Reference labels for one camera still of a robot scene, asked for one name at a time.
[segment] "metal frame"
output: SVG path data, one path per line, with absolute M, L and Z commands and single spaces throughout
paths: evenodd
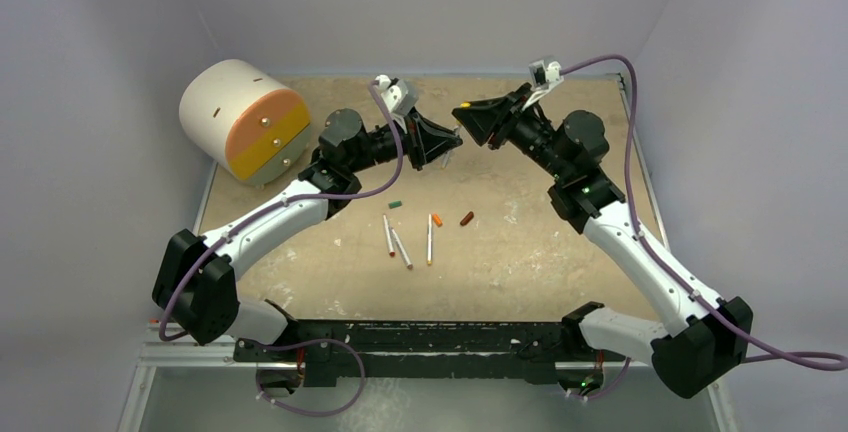
M 618 79 L 619 91 L 621 94 L 622 104 L 625 114 L 630 118 L 630 106 L 628 101 L 628 87 L 623 76 L 620 74 L 602 74 L 597 76 L 581 76 L 581 80 L 609 80 L 611 77 Z M 668 240 L 665 226 L 657 206 L 656 195 L 651 184 L 650 173 L 648 172 L 647 164 L 645 163 L 642 154 L 641 145 L 638 135 L 634 134 L 634 146 L 639 158 L 639 165 L 642 171 L 645 185 L 648 190 L 648 197 L 651 204 L 651 209 L 657 220 L 660 231 L 660 239 L 663 245 L 668 248 Z M 203 220 L 203 215 L 206 211 L 206 205 L 209 200 L 209 194 L 212 189 L 212 184 L 215 179 L 218 166 L 212 162 L 209 177 L 204 189 L 201 201 L 198 207 L 197 216 L 195 218 L 193 232 L 198 233 Z M 255 363 L 255 362 L 235 362 L 233 360 L 233 351 L 236 346 L 236 339 L 229 336 L 223 336 L 212 343 L 197 347 L 190 337 L 178 339 L 173 342 L 163 343 L 158 338 L 158 325 L 149 325 L 145 332 L 144 342 L 139 354 L 138 364 L 133 376 L 132 385 L 124 406 L 121 421 L 118 427 L 120 432 L 136 432 L 140 429 L 144 411 L 147 406 L 147 401 L 150 395 L 151 386 L 158 368 L 171 367 L 238 367 L 238 368 L 257 368 L 261 365 L 262 369 L 278 369 L 278 370 L 295 370 L 296 365 L 292 362 L 276 362 L 276 363 Z M 176 325 L 169 326 L 169 329 L 179 330 Z M 620 369 L 623 364 L 620 362 L 606 363 L 605 367 L 612 369 Z M 557 362 L 557 370 L 579 370 L 593 367 L 593 363 L 589 362 Z M 634 362 L 631 367 L 648 367 L 646 364 Z M 721 432 L 737 432 L 739 430 L 735 414 L 733 411 L 732 402 L 724 384 L 724 380 L 720 379 L 709 387 L 708 390 L 710 401 L 716 417 L 716 422 Z

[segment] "wooden table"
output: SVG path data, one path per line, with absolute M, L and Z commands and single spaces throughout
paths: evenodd
M 322 124 L 337 108 L 359 111 L 367 128 L 382 118 L 371 101 L 368 78 L 282 78 L 300 92 L 312 120 Z M 503 95 L 523 79 L 420 78 L 418 110 L 447 127 L 460 103 Z M 624 189 L 627 119 L 618 83 L 612 79 L 566 81 L 542 105 L 556 123 L 572 110 L 598 114 L 606 124 L 610 152 L 603 167 Z M 269 298 L 303 318 L 407 320 L 559 320 L 589 300 L 624 313 L 656 318 L 647 301 L 599 249 L 561 221 L 547 190 L 552 179 L 512 145 L 497 151 L 467 136 L 446 169 L 440 160 L 416 172 L 406 162 L 387 192 L 354 201 L 331 220 L 282 244 L 239 281 L 245 296 Z M 308 163 L 304 154 L 290 172 L 259 190 L 218 169 L 201 231 L 242 216 L 281 191 Z M 359 174 L 363 191 L 382 184 L 394 170 L 383 164 Z M 658 233 L 647 189 L 633 155 L 639 213 Z M 389 210 L 387 204 L 403 206 Z M 470 210 L 474 220 L 460 227 Z M 404 241 L 414 270 L 386 250 L 382 214 Z M 438 213 L 434 263 L 426 264 L 427 214 Z

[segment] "tabletop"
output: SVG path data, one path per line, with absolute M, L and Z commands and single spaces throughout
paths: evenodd
M 282 77 L 309 106 L 313 124 L 339 108 L 360 112 L 366 128 L 383 123 L 370 98 L 367 77 Z M 416 108 L 446 127 L 451 110 L 470 100 L 497 97 L 524 80 L 422 77 L 407 79 L 419 93 Z M 602 167 L 624 189 L 627 132 L 619 83 L 610 78 L 567 80 L 542 100 L 554 124 L 584 109 L 600 116 L 610 151 Z M 404 164 L 386 192 L 352 201 L 330 220 L 289 239 L 254 265 L 239 281 L 239 294 L 271 299 L 295 317 L 384 320 L 558 321 L 588 301 L 655 319 L 647 300 L 600 249 L 559 219 L 547 195 L 552 178 L 510 144 L 497 151 L 464 145 L 446 168 L 441 160 L 414 170 Z M 312 138 L 317 143 L 317 132 Z M 657 236 L 658 226 L 640 164 L 631 170 L 639 215 Z M 200 231 L 225 225 L 285 188 L 309 160 L 264 188 L 243 185 L 218 167 Z M 362 191 L 384 183 L 387 163 L 358 174 Z M 389 209 L 388 203 L 403 205 Z M 467 212 L 474 219 L 459 221 Z M 427 218 L 434 227 L 433 264 L 426 263 Z M 387 214 L 411 256 L 407 270 L 389 257 L 382 214 Z

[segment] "table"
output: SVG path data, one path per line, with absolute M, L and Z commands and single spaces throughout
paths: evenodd
M 623 190 L 627 116 L 617 78 L 567 80 L 542 101 L 557 123 L 585 109 L 606 125 L 610 152 L 603 167 Z M 332 111 L 359 111 L 366 128 L 382 124 L 366 89 L 368 77 L 283 77 L 301 93 L 313 124 Z M 422 77 L 408 79 L 419 92 L 418 110 L 451 127 L 453 108 L 469 100 L 501 96 L 524 79 Z M 447 168 L 440 161 L 417 172 L 405 162 L 398 182 L 385 193 L 351 202 L 329 221 L 293 237 L 268 254 L 239 281 L 239 293 L 268 298 L 295 317 L 386 320 L 556 321 L 587 301 L 646 319 L 648 302 L 597 247 L 560 220 L 550 205 L 552 179 L 512 145 L 491 151 L 467 136 Z M 317 143 L 317 132 L 312 139 Z M 219 168 L 200 231 L 229 223 L 287 186 L 309 160 L 304 154 L 289 172 L 262 189 L 238 183 Z M 394 170 L 383 164 L 359 174 L 363 191 L 382 184 Z M 641 168 L 633 154 L 633 182 L 640 217 L 659 228 Z M 387 204 L 403 206 L 389 210 Z M 474 220 L 460 219 L 474 211 Z M 390 258 L 382 227 L 387 214 L 415 264 L 407 270 Z M 426 264 L 427 215 L 434 228 L 434 263 Z

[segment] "gray floor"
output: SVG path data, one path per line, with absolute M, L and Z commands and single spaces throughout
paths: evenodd
M 706 392 L 671 394 L 647 368 L 631 369 L 614 393 L 585 406 L 555 386 L 520 380 L 369 379 L 358 403 L 332 418 L 300 417 L 254 400 L 253 370 L 159 369 L 143 431 L 716 431 Z M 289 403 L 341 405 L 355 379 L 304 389 Z

